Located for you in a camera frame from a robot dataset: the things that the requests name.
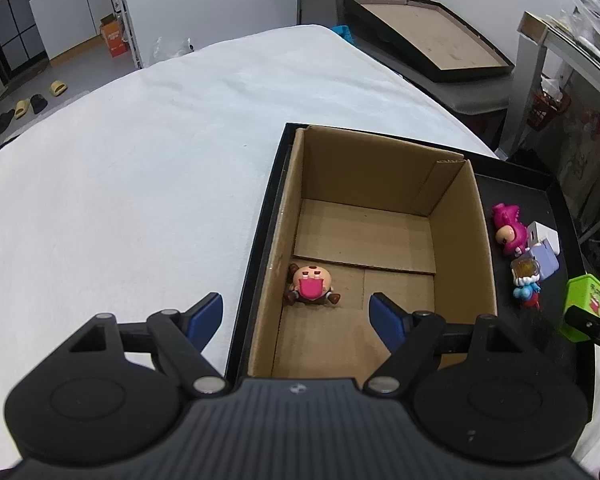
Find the blue object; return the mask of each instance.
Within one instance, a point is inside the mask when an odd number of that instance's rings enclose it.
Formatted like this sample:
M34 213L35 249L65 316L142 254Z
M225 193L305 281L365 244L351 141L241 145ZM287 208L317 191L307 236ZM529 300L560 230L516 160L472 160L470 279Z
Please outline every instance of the blue object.
M390 305L383 300L391 301L384 294L376 292L371 295L369 298L369 321L384 346L393 353L407 340L402 320L408 314L393 301L391 302L393 305Z
M349 27L347 27L347 25L336 25L335 27L331 27L331 30L335 32L338 36L340 36L343 40L345 40L347 43L355 45L355 43L353 43L351 31L349 30Z
M222 322L222 296L213 292L185 314L190 314L191 310L194 312L187 327L187 339L198 352L202 352Z
M529 285L514 288L513 297L517 300L528 301L534 292L540 292L540 286L537 283L530 283Z

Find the black tray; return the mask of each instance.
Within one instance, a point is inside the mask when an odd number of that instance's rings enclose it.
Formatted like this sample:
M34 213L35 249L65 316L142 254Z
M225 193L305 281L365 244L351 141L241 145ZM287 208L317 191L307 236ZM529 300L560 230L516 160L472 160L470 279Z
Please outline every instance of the black tray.
M256 310L280 208L291 147L296 129L306 126L307 124L286 124L273 161L238 304L227 361L225 375L231 382L235 382L239 376L247 375ZM464 158L471 161L490 234L498 316L531 341L578 384L587 397L590 413L593 407L595 375L593 343L571 343L556 330L562 319L567 280L585 273L573 222L557 180L550 174L503 162L497 158L420 140L383 136L462 153ZM502 255L500 245L494 241L491 222L491 207L499 202L519 205L522 223L529 224L535 220L560 233L560 268L550 279L542 282L540 314L534 308L521 308L511 295L513 284L510 260ZM459 246L462 246L462 240L459 240Z
M408 2L418 2L427 4L428 6L438 7L446 13L462 23L477 39L481 40L484 45L491 50L506 63L505 66L485 66L476 68L455 68L441 70L432 60L429 59L422 51L417 49L409 40L398 33L396 30L387 25L383 20L378 18L374 13L365 9L357 0L344 0L344 8L347 14L353 14L372 28L378 38L385 43L391 43L404 56L404 61L414 69L418 70L429 79L435 82L459 82L469 81L473 79L484 79L498 75L506 75L513 70L513 63L499 51L493 43L485 38L480 32L475 30L465 20L456 13L447 9L444 5L431 0L401 0L405 4Z

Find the pink dinosaur toy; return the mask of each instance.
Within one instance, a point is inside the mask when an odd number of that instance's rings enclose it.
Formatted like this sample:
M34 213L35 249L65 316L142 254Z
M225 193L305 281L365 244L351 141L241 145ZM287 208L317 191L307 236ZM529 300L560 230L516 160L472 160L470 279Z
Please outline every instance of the pink dinosaur toy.
M496 241L504 246L502 252L505 256L517 258L526 251L526 226L518 221L519 212L519 206L502 203L491 209L497 229Z

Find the orange box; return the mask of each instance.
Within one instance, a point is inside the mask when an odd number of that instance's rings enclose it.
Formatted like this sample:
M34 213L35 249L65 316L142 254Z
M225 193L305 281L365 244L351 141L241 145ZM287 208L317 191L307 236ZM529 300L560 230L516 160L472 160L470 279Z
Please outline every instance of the orange box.
M127 51L128 47L122 41L120 24L113 14L100 20L100 35L107 43L111 57L119 56Z

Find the floor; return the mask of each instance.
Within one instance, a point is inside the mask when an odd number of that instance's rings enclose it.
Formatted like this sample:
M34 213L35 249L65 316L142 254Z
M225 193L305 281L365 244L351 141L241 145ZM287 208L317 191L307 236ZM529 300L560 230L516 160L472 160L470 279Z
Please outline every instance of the floor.
M107 46L102 43L59 66L52 67L48 65L43 72L2 97L0 99L0 114L15 108L19 100L28 99L34 94L40 94L48 101L48 105L44 110L44 112L48 112L79 94L100 88L134 70L136 70L136 67L130 52L111 57ZM62 95L53 97L49 93L49 85L56 79L64 82L67 85L67 90ZM12 119L9 127L0 135L0 144L15 130L35 117L33 109L29 107L24 117L19 120Z

